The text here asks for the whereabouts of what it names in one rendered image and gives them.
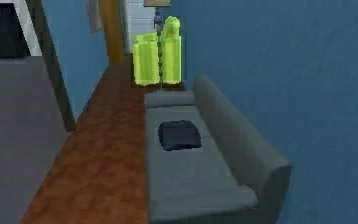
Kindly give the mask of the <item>dark blue cushion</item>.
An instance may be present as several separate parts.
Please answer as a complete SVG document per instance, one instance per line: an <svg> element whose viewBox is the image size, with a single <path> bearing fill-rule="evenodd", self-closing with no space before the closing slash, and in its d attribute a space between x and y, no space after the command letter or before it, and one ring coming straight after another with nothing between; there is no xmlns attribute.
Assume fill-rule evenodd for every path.
<svg viewBox="0 0 358 224"><path fill-rule="evenodd" d="M200 132L188 120L162 122L158 128L159 142L165 151L200 148Z"/></svg>

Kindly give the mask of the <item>floor lamp with beige shade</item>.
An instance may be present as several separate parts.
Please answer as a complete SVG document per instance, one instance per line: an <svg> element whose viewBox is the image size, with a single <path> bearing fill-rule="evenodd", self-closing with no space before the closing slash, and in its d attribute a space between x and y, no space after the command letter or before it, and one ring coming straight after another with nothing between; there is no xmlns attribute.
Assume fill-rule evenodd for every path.
<svg viewBox="0 0 358 224"><path fill-rule="evenodd" d="M163 70L162 70L162 49L161 49L161 31L163 29L163 8L170 6L170 0L143 0L144 7L154 9L154 28L157 32L157 47L158 47L158 69L159 69L159 89L157 93L164 92L163 89Z"/></svg>

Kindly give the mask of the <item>orange wooden door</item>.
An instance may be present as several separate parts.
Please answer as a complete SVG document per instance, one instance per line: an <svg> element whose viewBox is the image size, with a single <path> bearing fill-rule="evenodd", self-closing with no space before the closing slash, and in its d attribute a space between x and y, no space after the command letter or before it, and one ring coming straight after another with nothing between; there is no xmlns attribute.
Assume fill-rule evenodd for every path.
<svg viewBox="0 0 358 224"><path fill-rule="evenodd" d="M100 0L100 11L109 64L121 63L124 59L124 46L118 0Z"/></svg>

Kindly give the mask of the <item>grey sofa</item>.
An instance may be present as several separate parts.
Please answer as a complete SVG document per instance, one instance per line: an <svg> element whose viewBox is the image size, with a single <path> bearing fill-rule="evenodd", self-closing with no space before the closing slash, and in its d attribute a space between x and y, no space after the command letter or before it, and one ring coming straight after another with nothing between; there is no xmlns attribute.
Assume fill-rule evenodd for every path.
<svg viewBox="0 0 358 224"><path fill-rule="evenodd" d="M276 224L292 166L207 76L144 103L149 224ZM202 146L165 151L158 128L180 120Z"/></svg>

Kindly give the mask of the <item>white panelled door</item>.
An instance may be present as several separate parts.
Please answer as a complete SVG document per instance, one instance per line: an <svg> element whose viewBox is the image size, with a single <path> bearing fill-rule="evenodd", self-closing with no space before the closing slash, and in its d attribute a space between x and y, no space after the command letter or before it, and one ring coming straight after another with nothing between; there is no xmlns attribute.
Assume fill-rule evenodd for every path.
<svg viewBox="0 0 358 224"><path fill-rule="evenodd" d="M133 52L135 36L154 31L153 7L145 7L144 0L125 0L129 50Z"/></svg>

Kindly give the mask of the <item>grey framed wall picture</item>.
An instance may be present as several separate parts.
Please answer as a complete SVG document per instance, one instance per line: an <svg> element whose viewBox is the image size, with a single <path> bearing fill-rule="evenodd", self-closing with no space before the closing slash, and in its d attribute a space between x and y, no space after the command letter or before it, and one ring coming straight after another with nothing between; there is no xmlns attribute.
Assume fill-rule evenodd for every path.
<svg viewBox="0 0 358 224"><path fill-rule="evenodd" d="M86 0L87 14L91 33L94 34L102 28L102 18L99 0Z"/></svg>

